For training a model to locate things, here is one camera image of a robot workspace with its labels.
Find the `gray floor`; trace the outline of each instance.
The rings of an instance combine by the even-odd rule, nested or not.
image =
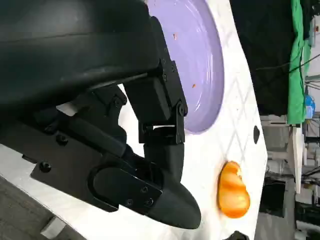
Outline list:
[[[289,129],[268,127],[263,129],[267,148],[284,147],[288,142]],[[260,213],[258,216],[255,240],[294,240],[295,225],[295,182],[286,181],[284,195],[284,218]]]
[[[0,240],[46,240],[41,230],[52,213],[0,178]],[[85,240],[66,226],[56,240]]]

